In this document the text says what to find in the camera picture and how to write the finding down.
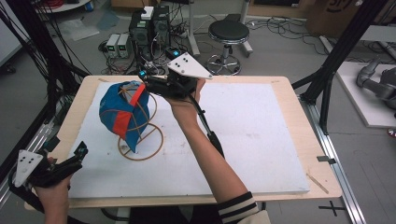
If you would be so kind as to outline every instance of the sleeve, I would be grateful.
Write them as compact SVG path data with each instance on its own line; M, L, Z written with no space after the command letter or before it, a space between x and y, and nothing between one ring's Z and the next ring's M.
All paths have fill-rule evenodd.
M259 213L253 214L238 222L238 224L256 224L256 223L271 224L267 211L262 210Z
M247 221L261 220L256 218L260 218L262 215L267 215L265 211L265 213L259 213L259 207L254 201L251 192L247 192L241 196L231 199L228 202L219 203L218 209L222 222L227 224L236 224L242 219L244 219L244 221L245 219Z

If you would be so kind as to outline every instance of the floor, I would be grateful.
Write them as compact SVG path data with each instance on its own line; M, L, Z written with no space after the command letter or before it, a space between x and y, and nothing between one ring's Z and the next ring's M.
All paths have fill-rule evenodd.
M83 23L88 26L97 24L100 18L108 16L107 13L108 10L105 8L91 13L73 10L59 13L57 16L59 21L83 18ZM128 14L118 12L117 15L120 16L120 20L116 21L117 25L100 30L99 35L79 41L67 39L70 49L93 74L100 75L106 69L106 59L98 50L99 44L113 33L128 31ZM197 18L195 24L202 24L208 19L210 18ZM209 22L206 22L203 27L207 28L208 25ZM293 31L304 32L304 26L290 26ZM248 58L238 47L234 48L234 56L240 59L243 65L240 76L285 76L292 83L316 72L326 60L325 50L316 38L307 36L304 39L291 39L272 31L267 27L250 30L249 44L254 52ZM198 58L200 63L204 63L212 54L221 53L222 45L210 40L205 34L205 29L196 33L199 33L196 39L201 51L201 57ZM53 40L60 46L57 37ZM383 51L377 49L379 52L374 52L366 46L366 42L360 42L347 60L367 62L379 54L384 57L384 62L394 63ZM17 72L8 74L4 69L0 72L0 125L3 127L0 130L0 162L3 162L9 151L14 148L47 100L46 83L29 56L22 50L10 62L17 68ZM304 92L305 88L296 90L296 93ZM328 130L366 223L396 223L396 180L392 178L396 168L396 141L387 135L385 129L364 126L337 78L333 80ZM323 208L331 207L331 204L336 207L334 210ZM267 204L273 224L350 223L343 208L341 199ZM77 209L70 211L70 214L89 223L114 223L99 209ZM23 201L11 195L0 210L0 223L43 223L43 216L25 210Z

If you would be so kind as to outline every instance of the stool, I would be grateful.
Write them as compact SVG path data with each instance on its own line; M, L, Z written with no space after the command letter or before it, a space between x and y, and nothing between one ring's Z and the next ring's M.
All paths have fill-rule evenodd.
M241 63L233 55L232 45L248 40L248 28L239 21L215 21L209 26L209 36L223 43L222 55L213 55L207 60L206 68L213 75L236 75L241 71Z

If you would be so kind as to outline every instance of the white board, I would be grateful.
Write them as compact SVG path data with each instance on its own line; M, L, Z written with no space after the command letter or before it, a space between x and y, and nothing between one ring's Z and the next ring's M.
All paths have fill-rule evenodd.
M73 176L70 198L210 195L187 140L162 97L155 96L158 111L152 120L164 134L161 151L146 161L121 156L118 137L98 116L99 102L112 84L98 87L74 144L73 148L84 141L89 153L83 168ZM152 108L152 99L148 106ZM309 191L271 85L209 83L202 91L201 107L227 162L250 191Z
M344 89L367 127L396 127L396 119L393 117L396 111L387 107L372 91L356 85L356 77L359 71L366 65L367 63L345 62L337 71L338 77L340 77ZM379 64L371 80L379 82L382 72L393 67L395 65Z

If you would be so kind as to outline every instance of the orange stripe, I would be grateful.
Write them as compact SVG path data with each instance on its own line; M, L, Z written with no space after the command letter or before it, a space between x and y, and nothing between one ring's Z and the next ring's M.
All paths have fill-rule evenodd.
M118 134L123 140L125 140L131 116L132 114L126 111L120 111L116 116L116 120L113 125L113 133Z
M142 94L143 90L146 88L145 84L140 84L140 86L137 88L136 92L134 93L134 96L131 98L131 102L129 102L133 107L136 106L137 101L140 98L140 95Z

